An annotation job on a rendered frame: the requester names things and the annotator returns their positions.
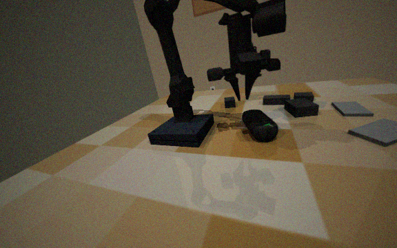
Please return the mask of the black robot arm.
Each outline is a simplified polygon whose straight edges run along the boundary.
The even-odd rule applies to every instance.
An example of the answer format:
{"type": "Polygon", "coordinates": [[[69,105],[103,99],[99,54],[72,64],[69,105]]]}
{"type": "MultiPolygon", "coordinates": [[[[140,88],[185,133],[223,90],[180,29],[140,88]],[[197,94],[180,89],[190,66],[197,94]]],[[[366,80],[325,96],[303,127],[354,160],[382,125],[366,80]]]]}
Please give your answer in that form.
{"type": "MultiPolygon", "coordinates": [[[[180,0],[145,0],[144,10],[149,22],[155,28],[161,48],[170,73],[170,95],[167,99],[168,107],[172,107],[174,123],[188,122],[193,118],[192,95],[194,85],[192,77],[187,77],[176,46],[172,31],[173,12],[177,9],[180,0]]],[[[204,0],[218,3],[234,12],[227,13],[218,22],[219,25],[227,25],[229,43],[251,39],[252,32],[258,37],[285,32],[286,14],[285,0],[269,0],[258,3],[257,0],[204,0]],[[242,16],[241,12],[251,14],[242,16]]],[[[246,75],[260,73],[262,66],[269,66],[270,50],[256,52],[256,46],[251,47],[250,52],[243,52],[242,48],[236,50],[234,59],[235,70],[246,75]],[[255,49],[254,49],[255,48],[255,49]]]]}

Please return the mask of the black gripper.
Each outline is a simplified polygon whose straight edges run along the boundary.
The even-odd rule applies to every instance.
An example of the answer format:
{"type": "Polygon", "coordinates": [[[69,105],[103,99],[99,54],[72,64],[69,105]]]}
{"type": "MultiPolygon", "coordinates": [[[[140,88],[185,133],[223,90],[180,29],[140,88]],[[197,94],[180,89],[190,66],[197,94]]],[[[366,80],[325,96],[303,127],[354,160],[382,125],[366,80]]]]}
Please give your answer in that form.
{"type": "MultiPolygon", "coordinates": [[[[238,78],[236,77],[236,74],[239,73],[239,70],[234,69],[235,68],[234,59],[236,56],[237,49],[242,48],[243,52],[250,52],[251,47],[253,47],[253,43],[252,43],[251,39],[229,43],[230,67],[231,68],[223,69],[221,67],[218,67],[218,68],[211,68],[211,69],[207,70],[208,81],[221,80],[224,76],[224,79],[226,81],[229,81],[230,84],[232,85],[234,92],[236,94],[236,97],[239,101],[241,100],[241,96],[240,96],[239,87],[238,87],[238,78]]],[[[264,66],[262,66],[261,69],[262,70],[266,69],[267,71],[280,70],[281,62],[278,59],[270,59],[269,66],[264,65],[264,66]]],[[[261,73],[249,73],[249,74],[245,75],[245,96],[246,96],[247,100],[250,97],[250,92],[252,90],[252,86],[253,86],[255,80],[259,76],[262,76],[262,74],[261,73]]]]}

